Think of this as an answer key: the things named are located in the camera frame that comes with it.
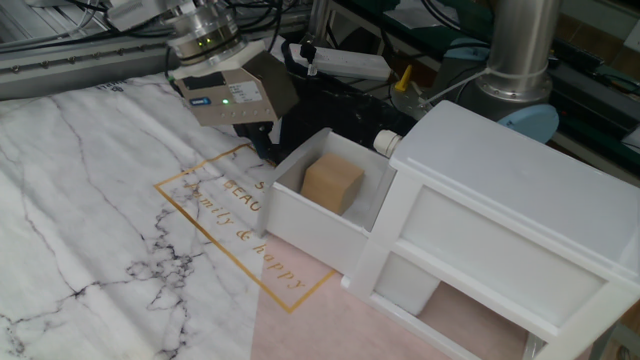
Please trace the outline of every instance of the pink mat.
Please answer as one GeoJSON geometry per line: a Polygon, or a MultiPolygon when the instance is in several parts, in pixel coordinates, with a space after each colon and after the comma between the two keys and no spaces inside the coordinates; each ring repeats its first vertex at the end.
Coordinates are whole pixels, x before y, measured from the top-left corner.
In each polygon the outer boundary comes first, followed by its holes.
{"type": "MultiPolygon", "coordinates": [[[[267,249],[304,269],[301,277],[318,278],[331,271],[280,239],[269,239],[267,249]]],[[[269,266],[264,263],[262,282],[269,288],[281,287],[269,266]]],[[[261,291],[251,359],[449,359],[347,293],[340,287],[341,277],[332,274],[291,312],[261,291]]],[[[522,358],[524,329],[446,284],[436,290],[419,318],[482,359],[522,358]]],[[[588,359],[588,351],[579,359],[588,359]]]]}

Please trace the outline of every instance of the white plastic part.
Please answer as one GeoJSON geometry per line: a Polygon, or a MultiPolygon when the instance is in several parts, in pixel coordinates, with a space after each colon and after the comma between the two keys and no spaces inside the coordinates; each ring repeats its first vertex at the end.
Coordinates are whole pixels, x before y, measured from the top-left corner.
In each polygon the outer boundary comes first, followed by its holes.
{"type": "Polygon", "coordinates": [[[380,154],[386,157],[391,157],[391,154],[393,154],[396,146],[398,146],[401,140],[402,136],[394,133],[393,131],[382,130],[373,140],[373,148],[380,154]]]}
{"type": "Polygon", "coordinates": [[[342,274],[351,274],[367,240],[363,226],[387,159],[324,129],[307,140],[274,171],[264,229],[281,237],[342,274]],[[365,172],[360,192],[351,207],[337,215],[300,195],[305,171],[326,153],[334,153],[365,172]]]}
{"type": "Polygon", "coordinates": [[[392,257],[544,340],[536,360],[576,358],[640,298],[640,189],[447,101],[390,165],[348,290],[450,357],[478,359],[373,292],[392,257]]]}
{"type": "MultiPolygon", "coordinates": [[[[291,56],[298,64],[309,66],[300,56],[300,44],[291,44],[291,56]]],[[[318,71],[335,76],[387,81],[391,68],[380,55],[361,54],[350,51],[316,48],[313,64],[318,71]]]]}

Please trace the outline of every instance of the open drawer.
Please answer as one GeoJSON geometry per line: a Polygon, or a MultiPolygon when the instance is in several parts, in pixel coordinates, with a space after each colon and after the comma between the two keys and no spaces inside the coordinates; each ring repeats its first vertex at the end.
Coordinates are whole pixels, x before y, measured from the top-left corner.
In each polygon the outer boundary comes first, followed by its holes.
{"type": "Polygon", "coordinates": [[[388,159],[323,129],[274,171],[273,185],[261,212],[259,233],[268,231],[345,275],[351,275],[368,238],[364,229],[388,159]],[[364,170],[351,207],[337,215],[300,195],[305,171],[326,153],[334,153],[364,170]]]}

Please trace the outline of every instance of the silver cylinder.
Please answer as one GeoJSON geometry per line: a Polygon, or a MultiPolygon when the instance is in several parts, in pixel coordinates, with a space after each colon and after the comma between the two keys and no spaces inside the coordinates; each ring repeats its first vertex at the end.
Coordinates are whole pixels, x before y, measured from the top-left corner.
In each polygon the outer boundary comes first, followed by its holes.
{"type": "Polygon", "coordinates": [[[327,35],[326,24],[329,17],[329,0],[314,0],[309,19],[309,34],[313,42],[321,45],[327,35]]]}
{"type": "Polygon", "coordinates": [[[548,96],[544,73],[561,0],[501,1],[488,67],[491,75],[477,83],[487,93],[507,101],[539,101],[548,96]]]}
{"type": "Polygon", "coordinates": [[[167,40],[182,65],[204,61],[220,62],[242,50],[246,41],[240,36],[231,12],[205,4],[188,13],[179,8],[165,20],[175,29],[167,40]]]}

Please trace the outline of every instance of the wooden cube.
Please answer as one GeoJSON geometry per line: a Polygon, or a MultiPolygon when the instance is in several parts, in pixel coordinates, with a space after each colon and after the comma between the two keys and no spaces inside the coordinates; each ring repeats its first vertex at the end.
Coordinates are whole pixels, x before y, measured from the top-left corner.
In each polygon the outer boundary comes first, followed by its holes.
{"type": "Polygon", "coordinates": [[[307,169],[300,194],[342,215],[356,199],[363,178],[364,170],[328,153],[307,169]]]}

